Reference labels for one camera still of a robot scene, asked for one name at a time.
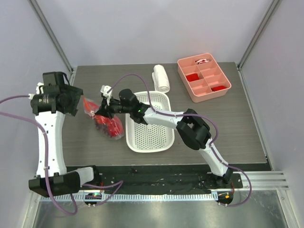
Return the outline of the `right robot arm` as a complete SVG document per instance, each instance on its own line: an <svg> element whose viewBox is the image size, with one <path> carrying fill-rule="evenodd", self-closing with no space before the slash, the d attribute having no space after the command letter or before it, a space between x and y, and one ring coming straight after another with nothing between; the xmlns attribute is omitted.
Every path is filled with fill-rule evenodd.
<svg viewBox="0 0 304 228"><path fill-rule="evenodd" d="M211 177L205 181L206 187L224 188L231 183L233 169L216 149L216 137L212 137L210 127L193 109L185 112L158 110L151 103L140 102L130 89L122 90L118 99L103 89L101 97L102 102L96 115L112 119L115 114L128 114L137 124L160 125L176 130L183 143L198 151L209 165Z"/></svg>

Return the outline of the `clear zip top bag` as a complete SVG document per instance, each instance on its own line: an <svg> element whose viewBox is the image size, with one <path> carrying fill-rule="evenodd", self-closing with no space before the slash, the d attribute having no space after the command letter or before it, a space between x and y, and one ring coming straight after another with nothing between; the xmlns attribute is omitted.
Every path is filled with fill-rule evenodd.
<svg viewBox="0 0 304 228"><path fill-rule="evenodd" d="M113 140L119 140L124 136L124 128L121 120L114 116L112 119L95 114L99 105L93 100L83 97L83 109L86 115L88 115L95 122L95 127L103 135Z"/></svg>

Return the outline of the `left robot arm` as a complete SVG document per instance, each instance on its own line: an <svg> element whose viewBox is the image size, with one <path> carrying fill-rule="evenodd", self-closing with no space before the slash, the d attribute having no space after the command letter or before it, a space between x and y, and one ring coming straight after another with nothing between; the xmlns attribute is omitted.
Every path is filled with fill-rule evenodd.
<svg viewBox="0 0 304 228"><path fill-rule="evenodd" d="M39 163L29 189L43 197L77 193L85 184L95 190L101 184L96 166L67 171L63 156L62 127L66 115L75 116L83 90L71 86L64 72L43 73L30 105L38 126Z"/></svg>

